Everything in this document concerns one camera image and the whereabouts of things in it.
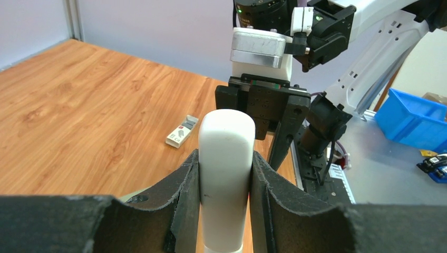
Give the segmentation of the grey staple box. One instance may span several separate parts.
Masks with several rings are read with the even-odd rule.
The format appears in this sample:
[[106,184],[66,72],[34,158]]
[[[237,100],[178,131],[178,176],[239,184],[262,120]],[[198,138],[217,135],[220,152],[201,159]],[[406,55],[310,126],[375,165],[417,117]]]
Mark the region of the grey staple box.
[[180,148],[198,122],[198,118],[192,115],[187,115],[183,122],[166,137],[165,143],[174,148]]

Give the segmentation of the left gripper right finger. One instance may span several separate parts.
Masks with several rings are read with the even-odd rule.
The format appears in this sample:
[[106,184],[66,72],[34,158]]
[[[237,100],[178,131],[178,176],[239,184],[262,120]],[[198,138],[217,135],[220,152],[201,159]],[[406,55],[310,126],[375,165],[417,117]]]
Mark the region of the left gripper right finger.
[[249,209],[254,252],[345,252],[346,220],[338,206],[293,185],[258,153]]

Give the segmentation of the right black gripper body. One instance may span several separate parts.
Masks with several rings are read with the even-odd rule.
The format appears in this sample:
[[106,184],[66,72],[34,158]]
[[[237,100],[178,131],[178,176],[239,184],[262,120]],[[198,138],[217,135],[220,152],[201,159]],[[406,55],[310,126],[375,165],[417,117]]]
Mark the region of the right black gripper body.
[[252,117],[257,140],[276,131],[290,96],[310,97],[306,89],[290,86],[288,81],[250,74],[230,77],[228,86],[237,89],[236,102],[231,108]]

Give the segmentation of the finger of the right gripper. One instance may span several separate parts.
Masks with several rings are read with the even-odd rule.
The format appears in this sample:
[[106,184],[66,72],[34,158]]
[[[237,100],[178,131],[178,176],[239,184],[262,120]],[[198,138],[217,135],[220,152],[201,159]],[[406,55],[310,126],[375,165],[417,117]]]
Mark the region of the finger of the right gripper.
[[237,87],[230,87],[219,85],[215,89],[216,109],[231,109],[240,111],[239,106],[239,89]]
[[275,171],[284,161],[295,135],[305,120],[310,109],[310,98],[309,94],[290,95],[286,100],[274,132],[267,160],[270,167]]

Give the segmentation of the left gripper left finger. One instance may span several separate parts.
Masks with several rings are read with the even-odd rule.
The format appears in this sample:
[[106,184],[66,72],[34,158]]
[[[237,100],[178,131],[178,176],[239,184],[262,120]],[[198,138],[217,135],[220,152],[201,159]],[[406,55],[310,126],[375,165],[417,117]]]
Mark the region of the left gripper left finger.
[[171,174],[131,196],[128,252],[195,252],[199,219],[198,150]]

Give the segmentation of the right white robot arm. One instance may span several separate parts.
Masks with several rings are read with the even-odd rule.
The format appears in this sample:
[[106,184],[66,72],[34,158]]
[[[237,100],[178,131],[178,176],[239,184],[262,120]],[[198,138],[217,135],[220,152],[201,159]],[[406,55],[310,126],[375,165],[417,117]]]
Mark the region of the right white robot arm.
[[[216,107],[251,116],[258,140],[273,134],[273,169],[296,142],[298,158],[322,171],[326,147],[363,114],[383,79],[427,33],[446,26],[446,1],[234,1],[232,19],[232,75],[216,88]],[[376,23],[373,40],[325,91],[312,98],[292,86],[293,60],[303,72],[326,64]]]

